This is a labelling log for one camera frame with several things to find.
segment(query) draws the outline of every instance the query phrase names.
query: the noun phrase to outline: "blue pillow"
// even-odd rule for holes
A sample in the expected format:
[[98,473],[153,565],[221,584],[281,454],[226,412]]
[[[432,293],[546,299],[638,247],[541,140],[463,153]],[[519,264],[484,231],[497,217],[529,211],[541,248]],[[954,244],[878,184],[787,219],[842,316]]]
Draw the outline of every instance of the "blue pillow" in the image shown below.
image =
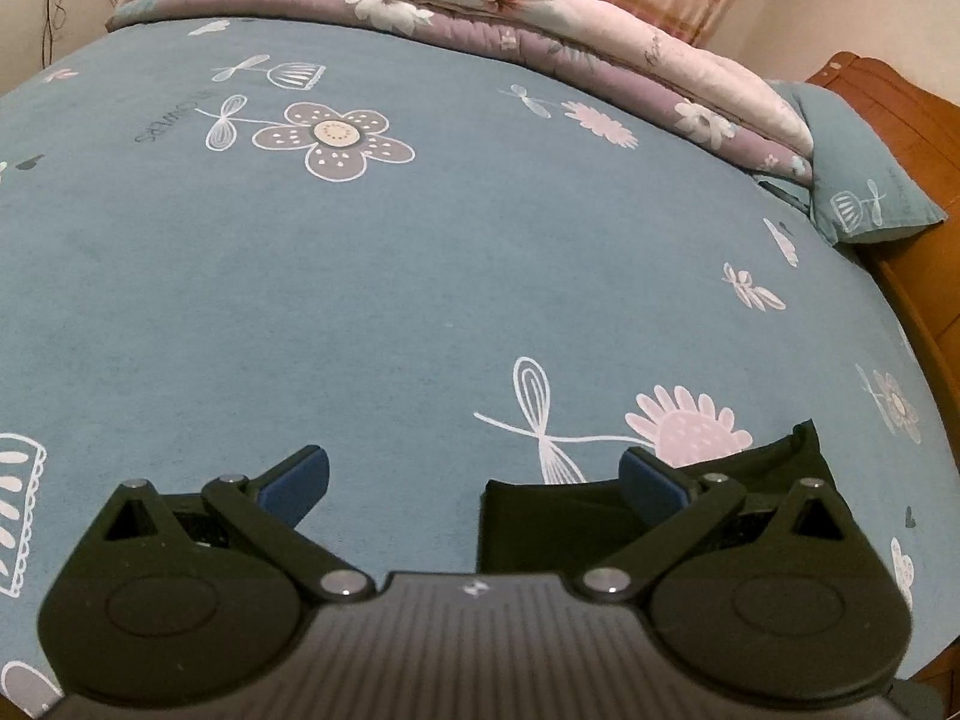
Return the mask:
[[846,100],[807,83],[769,83],[813,133],[809,216],[829,244],[908,238],[947,218]]

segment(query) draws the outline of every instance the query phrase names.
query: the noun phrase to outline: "wooden bed frame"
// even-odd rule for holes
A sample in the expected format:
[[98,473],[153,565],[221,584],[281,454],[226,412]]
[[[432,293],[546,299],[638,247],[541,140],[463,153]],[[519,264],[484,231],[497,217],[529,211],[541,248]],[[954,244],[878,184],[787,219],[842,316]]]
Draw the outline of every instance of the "wooden bed frame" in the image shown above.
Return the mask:
[[[834,55],[808,83],[840,95],[950,218],[906,241],[858,253],[904,324],[960,469],[960,107],[877,59]],[[960,640],[913,678],[960,712]]]

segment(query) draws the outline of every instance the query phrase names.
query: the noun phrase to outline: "black cloth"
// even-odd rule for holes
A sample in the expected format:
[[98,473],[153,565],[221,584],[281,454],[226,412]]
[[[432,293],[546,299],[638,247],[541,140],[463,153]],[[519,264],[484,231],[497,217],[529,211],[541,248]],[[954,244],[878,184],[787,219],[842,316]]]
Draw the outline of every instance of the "black cloth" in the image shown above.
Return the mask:
[[[813,422],[771,445],[681,469],[692,479],[724,473],[748,493],[782,495],[795,480],[835,487]],[[647,533],[623,500],[618,480],[585,485],[488,482],[481,503],[479,573],[560,573],[572,578]]]

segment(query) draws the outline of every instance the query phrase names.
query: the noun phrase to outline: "triangular cutout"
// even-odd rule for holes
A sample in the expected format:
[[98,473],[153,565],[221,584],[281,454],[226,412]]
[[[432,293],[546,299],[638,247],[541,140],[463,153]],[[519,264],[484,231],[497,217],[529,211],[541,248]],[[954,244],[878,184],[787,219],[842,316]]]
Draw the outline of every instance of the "triangular cutout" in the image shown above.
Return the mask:
[[794,533],[798,536],[810,536],[810,538],[843,541],[843,533],[833,521],[823,501],[819,499],[808,501],[803,506],[803,512],[800,512]]
[[156,536],[157,527],[154,525],[147,507],[143,501],[127,501],[120,509],[120,514],[114,519],[107,531],[107,541],[123,541],[125,538],[142,538]]

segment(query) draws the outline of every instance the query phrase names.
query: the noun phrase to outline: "ribbed gray panel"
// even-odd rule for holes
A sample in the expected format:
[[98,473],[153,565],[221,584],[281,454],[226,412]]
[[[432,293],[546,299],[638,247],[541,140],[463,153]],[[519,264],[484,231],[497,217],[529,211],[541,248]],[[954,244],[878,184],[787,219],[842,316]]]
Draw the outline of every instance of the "ribbed gray panel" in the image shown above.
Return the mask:
[[[477,581],[486,590],[477,590]],[[627,608],[552,576],[401,574],[376,599],[330,605],[272,673],[193,707],[131,710],[71,696],[50,720],[902,720],[871,699],[772,712],[701,688]]]

